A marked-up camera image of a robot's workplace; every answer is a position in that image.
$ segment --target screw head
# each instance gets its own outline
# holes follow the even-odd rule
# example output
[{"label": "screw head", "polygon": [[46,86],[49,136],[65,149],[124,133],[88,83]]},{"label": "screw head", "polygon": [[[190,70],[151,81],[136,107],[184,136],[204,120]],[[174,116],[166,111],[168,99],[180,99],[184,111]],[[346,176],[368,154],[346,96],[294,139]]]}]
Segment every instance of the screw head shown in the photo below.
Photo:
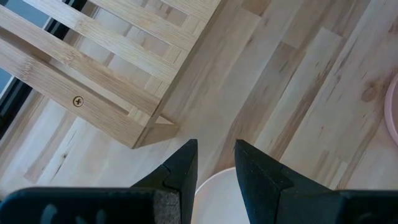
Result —
[{"label": "screw head", "polygon": [[84,100],[83,100],[83,97],[81,97],[81,96],[76,96],[73,99],[73,105],[75,105],[76,107],[81,107],[83,105],[83,102],[84,102]]}]

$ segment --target black object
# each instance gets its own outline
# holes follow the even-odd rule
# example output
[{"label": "black object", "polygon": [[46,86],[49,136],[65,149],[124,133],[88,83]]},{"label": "black object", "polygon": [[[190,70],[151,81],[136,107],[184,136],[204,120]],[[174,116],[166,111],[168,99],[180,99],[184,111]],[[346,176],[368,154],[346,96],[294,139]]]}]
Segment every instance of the black object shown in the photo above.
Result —
[{"label": "black object", "polygon": [[[252,224],[398,223],[398,193],[332,191],[244,141],[236,173]],[[198,145],[191,140],[129,189],[35,188],[0,205],[0,223],[191,222]]]},{"label": "black object", "polygon": [[250,223],[398,223],[398,192],[332,191],[236,141],[236,174]]},{"label": "black object", "polygon": [[[0,0],[1,5],[5,5],[8,0]],[[81,11],[87,0],[66,0],[72,8]],[[59,39],[64,39],[69,31],[69,28],[60,22],[52,19],[46,28],[46,31]],[[6,92],[0,99],[0,139],[6,133],[8,127],[17,116],[22,105],[31,93],[32,88],[24,82],[14,79],[7,88]]]}]

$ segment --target pink object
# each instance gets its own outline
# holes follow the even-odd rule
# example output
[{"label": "pink object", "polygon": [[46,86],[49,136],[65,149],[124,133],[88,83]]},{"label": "pink object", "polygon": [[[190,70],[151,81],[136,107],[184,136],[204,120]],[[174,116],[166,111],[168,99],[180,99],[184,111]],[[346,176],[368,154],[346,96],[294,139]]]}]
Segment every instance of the pink object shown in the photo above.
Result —
[{"label": "pink object", "polygon": [[386,100],[384,102],[384,117],[386,119],[387,129],[394,142],[398,145],[398,75],[392,80],[387,90]]}]

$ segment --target wooden floor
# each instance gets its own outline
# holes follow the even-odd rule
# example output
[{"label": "wooden floor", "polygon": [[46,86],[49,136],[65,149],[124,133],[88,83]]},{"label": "wooden floor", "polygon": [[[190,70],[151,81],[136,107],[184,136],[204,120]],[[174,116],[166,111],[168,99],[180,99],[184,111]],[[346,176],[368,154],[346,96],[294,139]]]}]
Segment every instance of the wooden floor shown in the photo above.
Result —
[{"label": "wooden floor", "polygon": [[198,184],[234,166],[240,138],[331,189],[398,189],[396,73],[397,0],[228,0],[163,112],[175,139],[130,150],[34,93],[0,142],[0,194],[127,187],[190,138]]}]

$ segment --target white round object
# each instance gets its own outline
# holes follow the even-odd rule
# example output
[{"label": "white round object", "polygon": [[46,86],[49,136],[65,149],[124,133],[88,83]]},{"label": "white round object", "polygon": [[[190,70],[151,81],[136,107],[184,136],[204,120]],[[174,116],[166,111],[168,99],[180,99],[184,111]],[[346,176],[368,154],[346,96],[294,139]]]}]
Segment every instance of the white round object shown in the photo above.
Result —
[{"label": "white round object", "polygon": [[197,190],[192,224],[202,223],[250,223],[235,168],[215,174]]}]

